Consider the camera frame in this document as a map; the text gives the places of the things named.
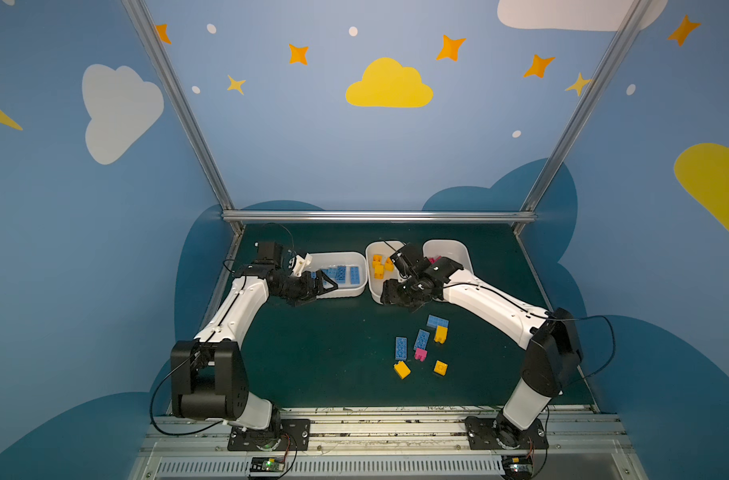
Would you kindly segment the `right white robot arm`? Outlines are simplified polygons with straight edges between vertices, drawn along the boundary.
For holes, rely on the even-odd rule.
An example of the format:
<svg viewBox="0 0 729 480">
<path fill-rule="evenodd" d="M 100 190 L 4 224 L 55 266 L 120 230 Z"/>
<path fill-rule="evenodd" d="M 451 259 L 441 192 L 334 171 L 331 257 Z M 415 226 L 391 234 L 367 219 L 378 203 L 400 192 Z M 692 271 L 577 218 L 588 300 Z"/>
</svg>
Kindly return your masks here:
<svg viewBox="0 0 729 480">
<path fill-rule="evenodd" d="M 459 306 L 496 327 L 525 352 L 520 380 L 495 421 L 498 440 L 518 446 L 551 401 L 573 384 L 584 359 L 577 323 L 562 308 L 549 311 L 520 300 L 447 256 L 430 260 L 415 244 L 391 254 L 399 279 L 384 283 L 381 302 L 417 310 L 431 301 Z"/>
</svg>

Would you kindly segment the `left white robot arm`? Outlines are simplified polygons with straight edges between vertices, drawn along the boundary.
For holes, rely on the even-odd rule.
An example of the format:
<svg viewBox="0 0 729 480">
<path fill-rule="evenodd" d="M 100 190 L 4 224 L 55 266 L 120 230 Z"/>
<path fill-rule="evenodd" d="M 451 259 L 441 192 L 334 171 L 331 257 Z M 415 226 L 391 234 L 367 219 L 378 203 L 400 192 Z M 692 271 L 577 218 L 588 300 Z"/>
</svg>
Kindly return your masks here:
<svg viewBox="0 0 729 480">
<path fill-rule="evenodd" d="M 256 259 L 232 270 L 232 289 L 212 320 L 170 352 L 166 380 L 174 417 L 220 420 L 250 434 L 282 438 L 278 408 L 250 392 L 242 344 L 270 298 L 297 306 L 338 290 L 334 276 L 308 269 L 311 261 L 298 253 L 288 261 L 282 245 L 260 242 Z"/>
</svg>

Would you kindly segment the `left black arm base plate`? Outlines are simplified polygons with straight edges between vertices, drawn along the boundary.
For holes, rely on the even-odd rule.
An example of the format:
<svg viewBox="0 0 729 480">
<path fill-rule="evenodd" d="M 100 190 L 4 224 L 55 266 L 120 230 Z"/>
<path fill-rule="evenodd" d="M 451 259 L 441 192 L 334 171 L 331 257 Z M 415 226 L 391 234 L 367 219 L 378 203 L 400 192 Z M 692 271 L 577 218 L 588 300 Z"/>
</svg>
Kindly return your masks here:
<svg viewBox="0 0 729 480">
<path fill-rule="evenodd" d="M 232 428 L 228 451 L 306 451 L 310 440 L 310 419 L 282 419 L 265 430 Z"/>
</svg>

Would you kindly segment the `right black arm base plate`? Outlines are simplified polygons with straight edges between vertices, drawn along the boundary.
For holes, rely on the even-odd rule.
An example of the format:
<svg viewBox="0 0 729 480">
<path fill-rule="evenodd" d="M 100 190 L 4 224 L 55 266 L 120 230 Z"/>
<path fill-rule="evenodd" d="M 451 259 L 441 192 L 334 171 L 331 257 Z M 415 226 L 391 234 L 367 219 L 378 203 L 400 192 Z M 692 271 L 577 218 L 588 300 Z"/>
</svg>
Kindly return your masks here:
<svg viewBox="0 0 729 480">
<path fill-rule="evenodd" d="M 469 416 L 464 420 L 464 426 L 472 450 L 549 448 L 546 428 L 540 419 L 525 430 L 500 415 L 497 418 Z"/>
</svg>

